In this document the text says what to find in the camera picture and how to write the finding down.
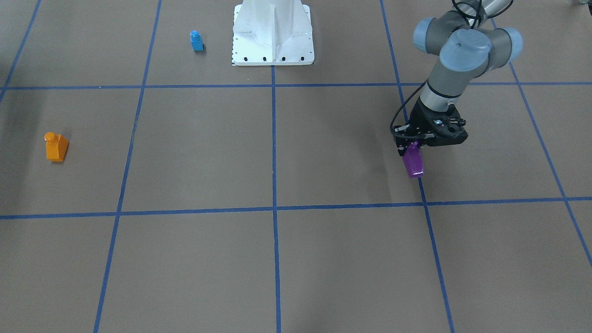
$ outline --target orange block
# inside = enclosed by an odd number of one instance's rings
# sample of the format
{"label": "orange block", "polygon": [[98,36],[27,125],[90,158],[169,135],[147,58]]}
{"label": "orange block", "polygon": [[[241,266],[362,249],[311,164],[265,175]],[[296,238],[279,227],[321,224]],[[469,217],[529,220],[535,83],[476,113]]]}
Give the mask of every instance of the orange block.
{"label": "orange block", "polygon": [[45,141],[47,159],[52,162],[63,162],[70,142],[61,134],[53,132],[45,134]]}

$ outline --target grid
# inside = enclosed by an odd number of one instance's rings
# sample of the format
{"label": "grid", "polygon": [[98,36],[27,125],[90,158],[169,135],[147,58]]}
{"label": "grid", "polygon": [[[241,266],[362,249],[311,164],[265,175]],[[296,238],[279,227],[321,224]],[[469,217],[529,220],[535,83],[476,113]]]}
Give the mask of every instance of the grid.
{"label": "grid", "polygon": [[[580,239],[581,246],[583,251],[588,259],[592,267],[592,257],[590,254],[590,250],[584,240],[584,237],[580,231],[580,227],[578,222],[574,216],[570,203],[575,201],[592,201],[592,197],[568,197],[563,189],[561,184],[561,180],[557,174],[555,169],[553,160],[547,150],[545,145],[545,141],[540,133],[539,127],[537,125],[536,119],[530,109],[530,105],[526,94],[523,90],[523,86],[528,85],[592,85],[592,82],[522,82],[519,80],[518,74],[513,66],[513,64],[509,64],[512,74],[514,76],[515,82],[473,82],[471,85],[512,85],[517,86],[520,90],[520,94],[522,96],[523,102],[526,106],[528,111],[528,115],[530,120],[532,121],[532,126],[536,132],[538,137],[538,141],[545,153],[546,160],[548,161],[549,167],[552,171],[554,176],[556,185],[561,193],[560,197],[545,197],[545,198],[519,198],[519,199],[500,199],[500,200],[462,200],[462,201],[428,201],[426,198],[426,194],[424,191],[424,186],[422,179],[418,179],[418,187],[421,193],[422,200],[418,202],[403,202],[403,203],[371,203],[371,204],[330,204],[330,205],[303,205],[303,206],[280,206],[278,205],[277,200],[277,167],[276,167],[276,89],[277,88],[300,88],[300,87],[397,87],[398,94],[401,103],[404,101],[403,95],[403,87],[416,87],[419,86],[420,82],[401,82],[399,77],[399,71],[397,68],[397,60],[395,56],[395,50],[392,45],[390,29],[388,26],[387,15],[385,11],[385,5],[383,0],[380,1],[380,6],[382,9],[382,17],[384,19],[384,27],[387,35],[386,42],[388,43],[388,47],[390,50],[391,58],[392,58],[392,66],[395,74],[395,82],[376,82],[376,83],[328,83],[328,84],[277,84],[276,83],[276,75],[275,75],[275,68],[271,66],[271,84],[204,84],[204,85],[147,85],[147,76],[149,73],[150,68],[150,58],[152,55],[152,50],[155,42],[156,32],[159,23],[159,15],[160,9],[162,5],[162,0],[158,1],[156,13],[155,13],[155,20],[152,29],[152,36],[150,40],[150,46],[146,56],[146,63],[144,67],[144,75],[140,85],[103,85],[103,86],[49,86],[49,87],[9,87],[11,82],[11,78],[14,74],[15,68],[17,67],[17,63],[21,56],[22,50],[27,42],[27,38],[31,31],[31,28],[35,22],[35,18],[37,16],[38,9],[41,4],[41,0],[37,0],[35,5],[35,9],[33,11],[33,15],[31,17],[30,23],[27,27],[27,31],[22,39],[20,47],[17,51],[16,57],[12,63],[10,68],[10,72],[7,76],[7,79],[4,83],[4,86],[1,88],[0,92],[0,103],[4,99],[4,95],[7,91],[10,90],[70,90],[70,89],[139,89],[140,96],[137,102],[137,109],[133,123],[133,129],[131,132],[130,144],[127,153],[127,160],[126,166],[123,173],[123,179],[121,182],[121,191],[118,200],[117,210],[114,212],[79,212],[79,213],[64,213],[64,214],[15,214],[15,215],[2,215],[0,216],[0,220],[20,220],[20,219],[54,219],[54,218],[70,218],[70,217],[114,217],[114,224],[111,234],[111,242],[107,257],[107,263],[105,266],[105,273],[102,282],[101,288],[101,295],[99,299],[98,309],[96,312],[96,321],[94,326],[94,332],[99,331],[99,326],[101,323],[101,313],[102,307],[105,300],[105,293],[108,287],[108,279],[110,274],[110,266],[111,261],[114,255],[114,249],[116,245],[116,238],[117,238],[117,230],[121,216],[147,216],[147,215],[166,215],[166,214],[206,214],[206,213],[231,213],[231,212],[272,212],[273,213],[273,226],[274,226],[274,254],[275,254],[275,293],[276,293],[276,331],[278,333],[281,332],[281,295],[280,295],[280,273],[279,273],[279,265],[280,265],[280,253],[279,253],[279,238],[278,238],[278,212],[279,211],[287,211],[287,210],[329,210],[329,209],[361,209],[361,208],[376,208],[376,207],[422,207],[424,209],[425,218],[427,227],[429,230],[430,240],[432,242],[432,250],[434,255],[434,261],[437,268],[438,278],[440,281],[440,288],[442,291],[442,298],[446,308],[446,314],[448,317],[448,324],[450,332],[455,332],[455,327],[453,323],[453,316],[451,313],[451,309],[448,302],[448,296],[446,292],[446,285],[445,285],[445,276],[442,272],[442,268],[440,266],[440,259],[438,254],[438,249],[436,246],[436,237],[433,232],[432,228],[432,221],[430,218],[430,210],[429,207],[432,206],[462,206],[462,205],[480,205],[480,204],[507,204],[507,203],[550,203],[550,202],[563,202],[565,207],[569,213],[571,221],[573,223],[574,229]],[[142,210],[142,211],[125,211],[123,210],[123,200],[126,193],[126,184],[128,173],[130,169],[130,162],[133,157],[133,149],[134,149],[134,135],[137,129],[138,119],[140,117],[144,91],[145,89],[155,89],[155,88],[269,88],[271,90],[271,101],[272,101],[272,195],[273,195],[273,205],[269,207],[235,207],[235,208],[220,208],[220,209],[183,209],[183,210]],[[407,111],[404,110],[405,118],[407,119]]]}

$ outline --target white mounting plate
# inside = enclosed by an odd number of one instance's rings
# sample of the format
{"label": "white mounting plate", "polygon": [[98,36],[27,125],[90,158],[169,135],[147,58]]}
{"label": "white mounting plate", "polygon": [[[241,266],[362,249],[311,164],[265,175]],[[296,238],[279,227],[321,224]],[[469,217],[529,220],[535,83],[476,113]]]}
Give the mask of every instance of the white mounting plate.
{"label": "white mounting plate", "polygon": [[[242,4],[234,7],[234,22],[236,22],[241,7]],[[303,7],[310,24],[310,7],[308,5],[303,5]],[[292,35],[283,44],[276,46],[276,54],[277,57],[274,59],[273,45],[262,43],[256,36],[233,34],[233,66],[311,65],[314,62],[312,34]]]}

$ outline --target white plastic base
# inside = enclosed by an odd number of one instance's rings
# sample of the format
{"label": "white plastic base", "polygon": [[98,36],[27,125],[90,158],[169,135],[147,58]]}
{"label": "white plastic base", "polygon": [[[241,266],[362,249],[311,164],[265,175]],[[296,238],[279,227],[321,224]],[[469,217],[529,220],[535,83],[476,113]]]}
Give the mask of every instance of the white plastic base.
{"label": "white plastic base", "polygon": [[233,33],[233,65],[314,62],[310,8],[300,0],[244,0],[234,7]]}

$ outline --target purple block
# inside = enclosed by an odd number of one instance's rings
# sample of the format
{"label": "purple block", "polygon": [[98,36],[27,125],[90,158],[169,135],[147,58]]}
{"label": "purple block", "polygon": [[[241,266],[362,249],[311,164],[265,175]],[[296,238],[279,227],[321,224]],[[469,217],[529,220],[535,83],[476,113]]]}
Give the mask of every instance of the purple block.
{"label": "purple block", "polygon": [[423,175],[422,153],[419,151],[417,141],[410,144],[405,151],[405,155],[403,155],[403,163],[405,163],[409,178],[417,178]]}

